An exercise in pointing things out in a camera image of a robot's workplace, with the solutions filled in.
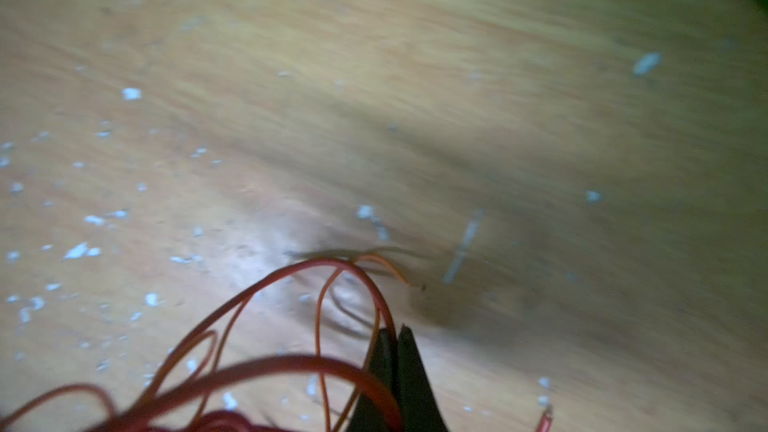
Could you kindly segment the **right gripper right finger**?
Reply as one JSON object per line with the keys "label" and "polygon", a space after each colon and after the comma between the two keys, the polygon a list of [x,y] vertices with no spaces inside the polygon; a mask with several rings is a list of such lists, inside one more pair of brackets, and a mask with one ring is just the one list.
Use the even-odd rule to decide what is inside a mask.
{"label": "right gripper right finger", "polygon": [[427,376],[413,331],[403,325],[398,335],[396,399],[406,432],[448,432]]}

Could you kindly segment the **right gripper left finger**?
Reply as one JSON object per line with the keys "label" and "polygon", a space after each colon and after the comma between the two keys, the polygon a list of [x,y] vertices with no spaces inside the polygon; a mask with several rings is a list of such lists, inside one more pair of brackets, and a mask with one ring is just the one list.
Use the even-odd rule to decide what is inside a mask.
{"label": "right gripper left finger", "polygon": [[389,332],[378,331],[373,352],[366,369],[371,380],[359,394],[347,423],[347,431],[389,431],[388,400],[394,397],[396,376],[396,344]]}

